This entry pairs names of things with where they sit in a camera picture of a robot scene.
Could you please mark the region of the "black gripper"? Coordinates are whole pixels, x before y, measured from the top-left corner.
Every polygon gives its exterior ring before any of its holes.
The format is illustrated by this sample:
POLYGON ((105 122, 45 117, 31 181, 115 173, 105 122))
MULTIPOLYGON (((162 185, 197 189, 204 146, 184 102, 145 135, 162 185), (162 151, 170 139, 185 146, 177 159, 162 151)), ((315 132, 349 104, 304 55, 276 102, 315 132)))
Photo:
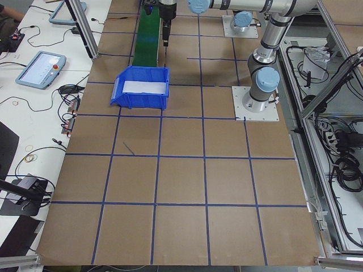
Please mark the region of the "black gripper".
POLYGON ((150 15, 155 5, 156 5, 156 0, 143 0, 143 8, 145 10, 145 14, 150 15))
POLYGON ((171 22, 176 17, 176 2, 160 2, 159 16, 163 20, 163 24, 167 25, 162 28, 162 40, 163 46, 168 46, 171 22))

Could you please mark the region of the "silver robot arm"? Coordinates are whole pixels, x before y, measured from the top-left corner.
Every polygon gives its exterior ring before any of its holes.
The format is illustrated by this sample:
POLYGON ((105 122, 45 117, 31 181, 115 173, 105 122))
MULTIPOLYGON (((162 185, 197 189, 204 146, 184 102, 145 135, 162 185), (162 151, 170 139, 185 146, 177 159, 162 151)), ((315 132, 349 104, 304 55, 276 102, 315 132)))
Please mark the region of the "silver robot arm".
POLYGON ((194 14, 202 14, 208 9, 270 14, 260 45, 248 59, 252 86, 243 97, 243 106, 254 113, 266 109, 272 92, 278 87, 280 76, 271 64, 276 60, 276 51, 293 18, 309 12, 316 4, 317 1, 188 1, 194 14))
MULTIPOLYGON (((189 4, 192 12, 201 14, 205 12, 213 1, 192 1, 189 4)), ((155 10, 158 17, 161 18, 163 30, 170 30, 171 22, 176 18, 177 1, 142 1, 142 6, 146 15, 151 15, 155 10)), ((235 11, 233 26, 247 27, 252 22, 252 14, 247 11, 235 11)))

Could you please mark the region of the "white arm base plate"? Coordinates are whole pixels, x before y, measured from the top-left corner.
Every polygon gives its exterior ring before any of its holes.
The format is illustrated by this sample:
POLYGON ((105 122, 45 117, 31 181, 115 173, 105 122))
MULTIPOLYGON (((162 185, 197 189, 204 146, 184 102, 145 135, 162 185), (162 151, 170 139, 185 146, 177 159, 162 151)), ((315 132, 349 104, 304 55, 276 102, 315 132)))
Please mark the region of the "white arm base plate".
POLYGON ((273 93, 267 101, 258 102, 250 96, 250 86, 232 86, 235 119, 237 121, 278 122, 273 93))
POLYGON ((258 30, 255 25, 255 21, 247 27, 238 27, 233 25, 234 17, 232 15, 223 15, 223 31, 225 37, 231 38, 244 38, 244 39, 257 39, 259 37, 258 30))

